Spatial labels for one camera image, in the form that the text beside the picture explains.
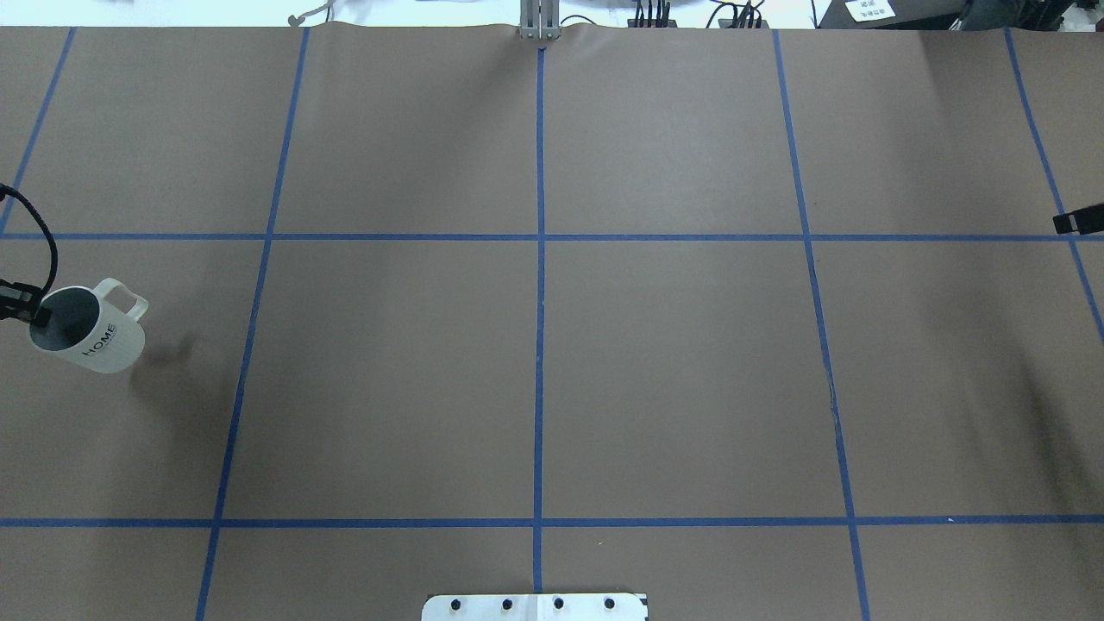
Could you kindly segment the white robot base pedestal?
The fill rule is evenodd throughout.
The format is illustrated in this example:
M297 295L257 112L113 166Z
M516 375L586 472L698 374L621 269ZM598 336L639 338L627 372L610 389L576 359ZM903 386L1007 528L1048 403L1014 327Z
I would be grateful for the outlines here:
M637 593L440 594L429 597L422 620L648 620L647 596Z

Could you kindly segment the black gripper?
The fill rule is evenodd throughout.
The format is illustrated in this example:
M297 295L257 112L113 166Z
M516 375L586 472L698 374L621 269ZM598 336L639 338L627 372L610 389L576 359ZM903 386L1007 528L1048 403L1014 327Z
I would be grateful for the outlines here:
M47 326L52 312L31 304L39 303L43 296L43 290L38 286L1 280L1 319L12 318L28 326Z

